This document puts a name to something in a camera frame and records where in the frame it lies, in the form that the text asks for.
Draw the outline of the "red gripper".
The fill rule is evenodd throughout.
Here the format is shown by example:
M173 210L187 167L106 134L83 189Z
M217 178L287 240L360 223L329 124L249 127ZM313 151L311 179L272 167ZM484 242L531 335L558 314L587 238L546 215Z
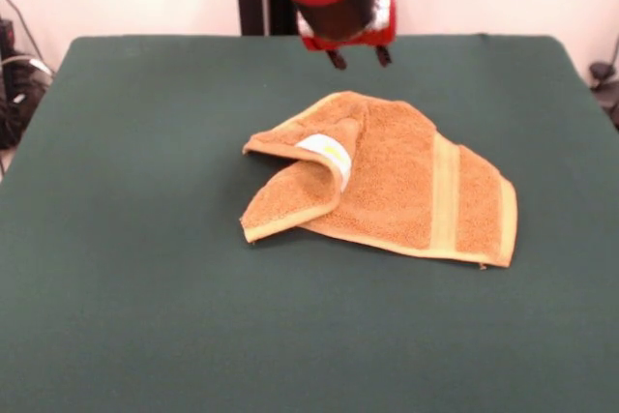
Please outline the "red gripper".
M347 63L338 49L342 46L367 45L375 47L378 62L382 67L392 63L391 54L386 47L396 36L396 0L375 0L373 21L352 39L334 42L319 38L313 33L302 15L299 15L299 33L308 50L326 51L331 63L338 70L345 70Z

